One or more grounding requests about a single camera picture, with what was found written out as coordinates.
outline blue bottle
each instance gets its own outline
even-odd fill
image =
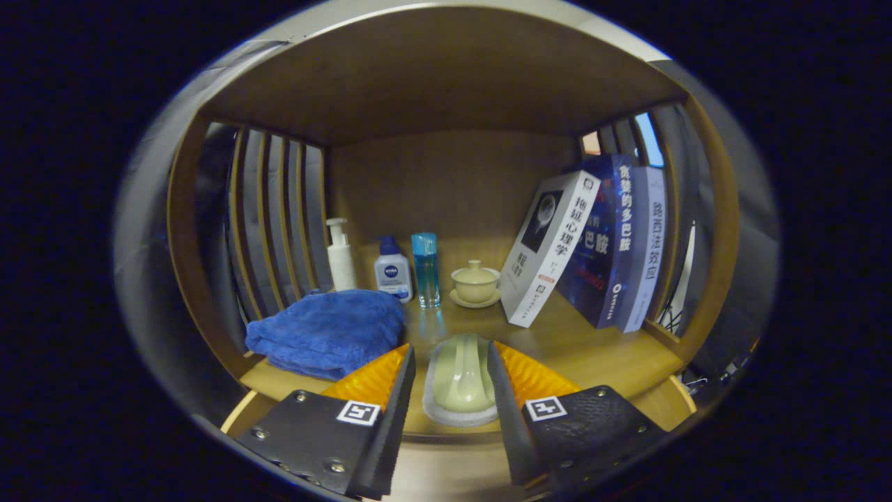
[[[421,308],[440,306],[440,274],[437,273],[437,236],[431,232],[412,234],[415,280]]]

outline book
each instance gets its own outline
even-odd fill
[[[582,235],[600,180],[585,171],[540,183],[501,270],[501,303],[508,322],[530,327]]]
[[[665,181],[656,167],[632,169],[632,184],[638,190],[634,209],[639,218],[632,237],[632,269],[616,326],[628,333],[639,330],[657,285],[665,235]]]
[[[570,168],[593,174],[601,185],[557,291],[599,329],[616,323],[628,289],[635,225],[633,166],[628,155],[599,155]]]

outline microfiber towel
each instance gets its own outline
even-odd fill
[[[402,304],[382,291],[309,295],[248,323],[245,345],[290,372],[340,380],[397,347]]]

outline pump dispenser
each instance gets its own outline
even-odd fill
[[[347,234],[343,233],[346,218],[329,218],[326,225],[332,232],[332,245],[328,247],[328,266],[332,271],[335,291],[356,289],[356,271],[353,270],[353,258]]]

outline blue bottle cap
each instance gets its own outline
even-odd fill
[[[412,234],[412,254],[429,256],[437,254],[437,236],[431,232]]]
[[[392,235],[385,235],[380,239],[382,255],[398,255],[400,253],[400,245],[396,243],[396,239]]]

